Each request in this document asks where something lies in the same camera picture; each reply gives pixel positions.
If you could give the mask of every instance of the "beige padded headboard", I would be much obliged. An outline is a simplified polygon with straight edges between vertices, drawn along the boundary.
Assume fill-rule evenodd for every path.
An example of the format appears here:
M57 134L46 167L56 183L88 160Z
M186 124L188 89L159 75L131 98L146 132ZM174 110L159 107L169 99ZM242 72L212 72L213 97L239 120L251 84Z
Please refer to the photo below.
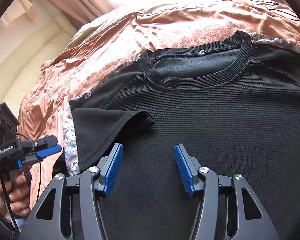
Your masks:
M42 74L42 63L54 59L68 45L76 30L59 14L24 40L0 66L0 103L6 102L18 118L22 98Z

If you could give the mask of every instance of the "orange bedspread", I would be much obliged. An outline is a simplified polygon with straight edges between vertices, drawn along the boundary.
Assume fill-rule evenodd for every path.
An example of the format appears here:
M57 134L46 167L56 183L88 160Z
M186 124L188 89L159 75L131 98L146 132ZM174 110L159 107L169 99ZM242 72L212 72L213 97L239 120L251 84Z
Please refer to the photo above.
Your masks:
M236 30L258 32L300 45L300 22L268 11L266 1L182 0L165 10L131 12L117 19L48 65L20 105L19 132L31 139L53 134L63 145L66 102L95 87L109 72L121 63L135 60L145 49L193 47L223 40ZM55 154L43 161L40 192L50 182L58 157ZM31 168L31 207L38 191L38 167L36 164Z

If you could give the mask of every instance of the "waffle textured fabric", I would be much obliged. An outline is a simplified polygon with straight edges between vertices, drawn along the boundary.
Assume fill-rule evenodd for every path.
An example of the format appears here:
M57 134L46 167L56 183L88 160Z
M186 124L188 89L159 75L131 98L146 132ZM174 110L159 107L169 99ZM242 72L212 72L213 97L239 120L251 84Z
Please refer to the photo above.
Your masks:
M71 109L80 171L123 144L114 190L101 200L110 239L189 238L197 200L178 173L177 143L217 174L242 174L280 239L300 239L300 54L239 31L147 50Z

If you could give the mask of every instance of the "metal pivot bolt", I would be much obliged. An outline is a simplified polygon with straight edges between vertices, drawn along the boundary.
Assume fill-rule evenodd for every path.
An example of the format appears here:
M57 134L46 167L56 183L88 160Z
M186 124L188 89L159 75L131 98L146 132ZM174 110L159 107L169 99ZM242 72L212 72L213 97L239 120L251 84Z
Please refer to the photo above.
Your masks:
M95 173L98 170L99 170L99 168L97 166L92 166L92 167L89 168L89 172L91 172L91 173Z
M242 176L241 174L235 174L235 175L234 175L234 178L235 178L236 180L241 180L241 179L243 179L243 176Z
M56 176L54 176L54 178L56 180L61 180L63 178L63 174L62 173L58 173Z
M205 167L205 166L202 166L202 167L200 167L200 172L202 172L202 173L207 173L207 172L209 172L209 168L208 167Z

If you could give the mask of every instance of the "black cable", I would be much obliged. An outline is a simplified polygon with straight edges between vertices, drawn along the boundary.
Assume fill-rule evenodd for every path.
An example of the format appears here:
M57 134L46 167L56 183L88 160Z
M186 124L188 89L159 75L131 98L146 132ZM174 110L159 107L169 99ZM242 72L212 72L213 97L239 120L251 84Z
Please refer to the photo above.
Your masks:
M12 213L12 210L11 210L11 207L10 207L10 201L9 201L9 198L8 198L6 185L4 184L4 178L3 178L2 166L1 166L1 159L0 159L0 182L1 182L2 191L3 191L3 198L4 198L5 203L7 204L8 213L9 213L10 218L12 220L12 223L14 225L15 231L19 235L20 231L19 231L18 225L16 223L16 220L14 219L14 216L13 216L13 213Z
M36 200L36 202L37 202L38 199L39 199L40 186L41 186L41 162L39 162L39 165L40 165L40 178L39 178L39 187L38 187L38 194L37 194L37 200Z
M22 137L24 137L26 140L29 140L29 138L25 135L23 135L22 133L17 133L17 135L21 135Z
M274 8L268 8L268 7L267 7L267 3L272 3L272 5L280 5L280 4L279 4L279 3L276 3L276 2L266 2L265 6L266 6L266 9L267 9L268 11L278 11L278 12L282 12L282 13L288 14L288 15L290 15L290 16L293 16L293 17L295 17L295 18L298 18L298 16L293 15L293 14L291 14L291 13L287 13L287 12L284 12L284 11L281 11L281 10L278 10L278 9L274 9ZM295 19L291 19L291 18L287 18L287 19L292 20L292 21L300 22L300 20L295 20Z

